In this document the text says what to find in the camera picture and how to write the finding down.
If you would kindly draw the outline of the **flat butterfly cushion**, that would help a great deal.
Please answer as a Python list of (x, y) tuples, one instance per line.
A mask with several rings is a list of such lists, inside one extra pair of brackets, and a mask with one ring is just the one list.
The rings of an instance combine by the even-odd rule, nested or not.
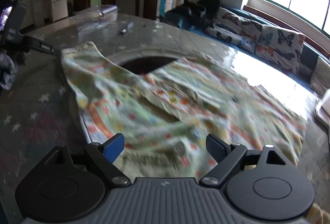
[(205, 33), (253, 54), (262, 30), (263, 24), (220, 7)]

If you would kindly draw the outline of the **round black induction cooktop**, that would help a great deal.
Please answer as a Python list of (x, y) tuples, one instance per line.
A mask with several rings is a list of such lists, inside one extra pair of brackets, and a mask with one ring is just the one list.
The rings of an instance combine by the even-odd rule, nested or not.
[(136, 75), (144, 75), (175, 60), (177, 59), (168, 56), (148, 56), (127, 61), (120, 66)]

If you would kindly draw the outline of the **pink tissue pack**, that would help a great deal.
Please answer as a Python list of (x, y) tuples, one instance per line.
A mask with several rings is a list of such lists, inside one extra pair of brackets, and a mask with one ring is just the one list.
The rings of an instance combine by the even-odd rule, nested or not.
[(314, 115), (323, 126), (329, 128), (329, 89), (325, 91), (322, 100), (316, 105)]

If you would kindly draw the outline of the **blue white cabinet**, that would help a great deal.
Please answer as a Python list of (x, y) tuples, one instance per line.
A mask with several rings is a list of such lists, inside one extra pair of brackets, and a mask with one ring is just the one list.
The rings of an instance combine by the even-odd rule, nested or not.
[(157, 0), (156, 16), (163, 16), (166, 12), (174, 9), (176, 0)]

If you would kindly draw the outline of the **grey plain pillow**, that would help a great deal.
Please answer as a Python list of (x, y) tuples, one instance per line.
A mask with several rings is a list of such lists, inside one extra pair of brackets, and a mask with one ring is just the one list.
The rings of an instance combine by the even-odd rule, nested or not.
[(310, 88), (319, 96), (324, 96), (330, 86), (330, 65), (321, 57), (318, 57), (316, 67), (312, 73)]

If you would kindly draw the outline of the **large butterfly pillow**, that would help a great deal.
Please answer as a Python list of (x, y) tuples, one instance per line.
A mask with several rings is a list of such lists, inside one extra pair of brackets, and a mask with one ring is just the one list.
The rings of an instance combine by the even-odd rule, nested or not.
[(255, 42), (255, 54), (280, 68), (297, 74), (305, 35), (289, 29), (263, 25)]

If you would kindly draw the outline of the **black bag on sofa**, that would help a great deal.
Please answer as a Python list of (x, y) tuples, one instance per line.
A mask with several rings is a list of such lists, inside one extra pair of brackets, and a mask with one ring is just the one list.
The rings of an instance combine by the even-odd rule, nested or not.
[(212, 20), (217, 14), (221, 0), (199, 0), (196, 3), (187, 1), (166, 13), (172, 22), (203, 25), (206, 20)]

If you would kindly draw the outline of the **colourful patterned children's shirt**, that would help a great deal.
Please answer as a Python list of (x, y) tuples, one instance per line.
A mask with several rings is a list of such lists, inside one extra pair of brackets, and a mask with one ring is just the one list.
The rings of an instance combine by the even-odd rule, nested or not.
[(87, 141), (124, 135), (115, 165), (130, 179), (201, 178), (216, 166), (206, 149), (211, 133), (252, 150), (272, 144), (292, 163), (299, 160), (306, 120), (209, 56), (136, 75), (87, 42), (62, 50), (61, 65)]

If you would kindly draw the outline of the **clear plastic storage bag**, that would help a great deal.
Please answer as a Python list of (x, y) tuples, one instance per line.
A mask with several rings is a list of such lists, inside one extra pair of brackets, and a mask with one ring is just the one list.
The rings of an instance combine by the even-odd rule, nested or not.
[(77, 12), (74, 22), (78, 32), (90, 32), (115, 22), (117, 18), (118, 7), (116, 5), (103, 5)]

